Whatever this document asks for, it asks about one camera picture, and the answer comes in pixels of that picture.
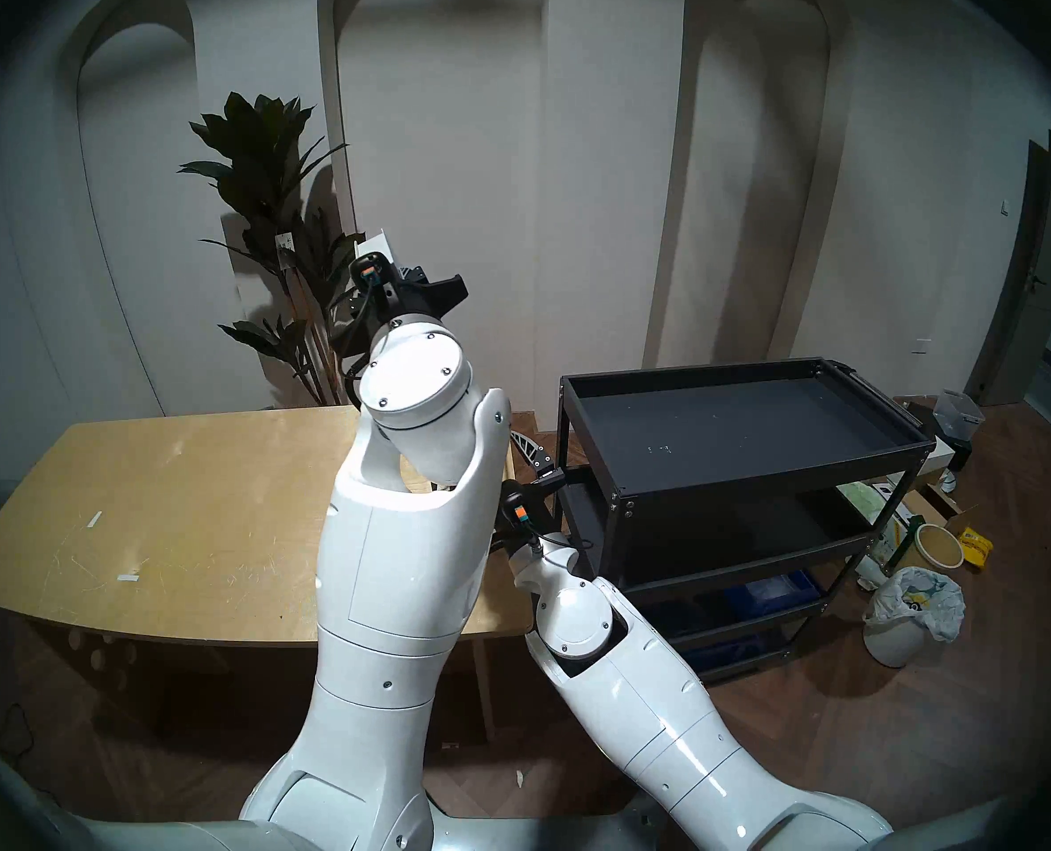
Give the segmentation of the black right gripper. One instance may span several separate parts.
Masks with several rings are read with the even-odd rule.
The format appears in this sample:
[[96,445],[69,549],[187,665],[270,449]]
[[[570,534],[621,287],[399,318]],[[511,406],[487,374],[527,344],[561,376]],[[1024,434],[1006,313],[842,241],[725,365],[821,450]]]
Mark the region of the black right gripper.
[[562,468],[552,469],[552,458],[544,447],[511,431],[511,440],[534,471],[548,471],[540,478],[520,484],[513,479],[502,482],[498,505],[499,533],[555,533],[561,523],[548,507],[547,499],[566,485]]

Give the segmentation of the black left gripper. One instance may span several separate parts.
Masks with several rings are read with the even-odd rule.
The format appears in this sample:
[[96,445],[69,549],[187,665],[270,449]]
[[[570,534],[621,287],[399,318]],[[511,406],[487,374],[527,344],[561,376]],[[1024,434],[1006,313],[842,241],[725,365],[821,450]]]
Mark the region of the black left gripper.
[[350,302],[352,320],[335,336],[337,355],[360,355],[369,351],[379,329],[404,316],[444,315],[469,296],[462,276],[427,281],[404,276],[401,269],[382,253],[362,254],[350,265],[354,289]]

